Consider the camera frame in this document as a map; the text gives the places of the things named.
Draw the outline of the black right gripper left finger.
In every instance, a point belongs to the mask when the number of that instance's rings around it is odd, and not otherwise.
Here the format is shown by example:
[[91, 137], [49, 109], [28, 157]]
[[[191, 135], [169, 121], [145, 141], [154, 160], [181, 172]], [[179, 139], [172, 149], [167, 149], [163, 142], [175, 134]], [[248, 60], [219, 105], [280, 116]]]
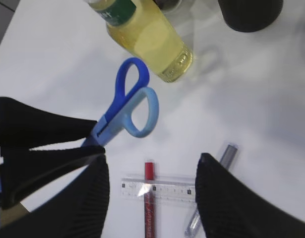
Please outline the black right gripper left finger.
[[97, 157], [55, 197], [0, 229], [0, 238], [99, 238], [109, 200], [108, 165]]

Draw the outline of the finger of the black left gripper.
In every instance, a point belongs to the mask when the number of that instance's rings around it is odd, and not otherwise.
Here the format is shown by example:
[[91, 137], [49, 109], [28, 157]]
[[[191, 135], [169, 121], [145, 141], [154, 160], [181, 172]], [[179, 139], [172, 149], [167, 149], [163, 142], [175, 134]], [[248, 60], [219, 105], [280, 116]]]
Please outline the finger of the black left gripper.
[[104, 155], [102, 146], [64, 150], [29, 150], [1, 148], [1, 206], [9, 209], [36, 190], [57, 178], [88, 165]]
[[46, 112], [10, 97], [0, 97], [0, 147], [35, 148], [76, 141], [97, 122]]

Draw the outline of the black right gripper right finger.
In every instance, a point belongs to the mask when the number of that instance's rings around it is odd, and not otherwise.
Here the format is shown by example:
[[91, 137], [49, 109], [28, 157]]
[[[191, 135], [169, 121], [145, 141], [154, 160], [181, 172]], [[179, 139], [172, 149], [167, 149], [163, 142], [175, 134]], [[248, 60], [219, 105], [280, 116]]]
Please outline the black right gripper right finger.
[[250, 190], [209, 153], [200, 156], [195, 190], [208, 238], [305, 238], [305, 222]]

